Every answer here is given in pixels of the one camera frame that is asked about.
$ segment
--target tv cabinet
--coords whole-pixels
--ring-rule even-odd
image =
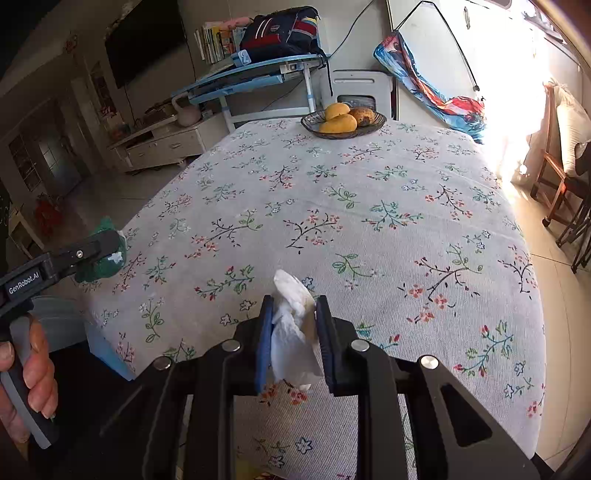
[[[229,133],[221,113],[190,127],[178,126],[176,119],[170,116],[112,144],[116,168],[132,171],[178,163],[205,153]]]

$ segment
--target white tissue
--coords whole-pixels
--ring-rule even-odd
[[[273,281],[279,292],[271,335],[275,382],[285,380],[300,390],[308,390],[322,378],[313,349],[317,342],[314,298],[300,280],[283,270],[275,272]]]

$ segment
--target floral tablecloth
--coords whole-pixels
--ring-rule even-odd
[[[83,284],[130,369],[202,355],[256,316],[277,268],[392,356],[437,356],[528,456],[545,341],[519,226],[478,146],[389,121],[343,141],[297,119],[251,122],[194,161],[125,228],[128,262]],[[408,419],[407,447],[413,472]],[[353,478],[356,399],[271,382],[236,399],[237,454],[285,478]]]

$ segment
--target book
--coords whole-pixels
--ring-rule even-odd
[[[207,33],[207,28],[205,28],[205,26],[202,26],[201,31],[203,34],[203,46],[205,47],[206,61],[208,63],[213,63],[212,51],[211,47],[209,46],[209,34]]]
[[[203,50],[203,43],[201,42],[201,35],[199,33],[199,29],[193,32],[195,37],[195,41],[197,42],[197,46],[199,47],[199,53],[201,54],[201,59],[205,60],[205,51]]]
[[[246,27],[236,27],[234,30],[232,30],[232,39],[236,51],[240,51],[240,42],[244,38],[245,30]]]
[[[217,62],[217,58],[215,55],[215,51],[213,49],[213,36],[212,36],[212,29],[206,28],[205,32],[207,32],[207,45],[209,45],[209,55],[212,58],[212,63]]]
[[[236,49],[234,48],[233,40],[232,40],[232,33],[227,30],[220,32],[220,39],[222,41],[224,58],[228,58],[230,55],[232,55],[236,51]]]
[[[219,38],[220,29],[219,27],[215,26],[212,27],[212,34],[213,34],[213,48],[216,52],[217,61],[223,60],[222,55],[222,42]]]

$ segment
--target blue desk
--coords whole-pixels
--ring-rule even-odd
[[[322,58],[319,55],[312,54],[251,63],[243,67],[199,79],[191,85],[174,92],[173,97],[187,96],[189,101],[194,105],[219,98],[222,104],[224,120],[230,132],[233,132],[235,130],[234,124],[238,122],[286,116],[303,116],[314,112],[316,110],[316,104],[314,103],[314,92],[310,80],[310,68],[321,64]],[[304,76],[306,83],[308,107],[281,108],[245,113],[243,115],[232,115],[230,113],[226,101],[228,95],[251,92],[269,85],[278,85],[299,75]]]

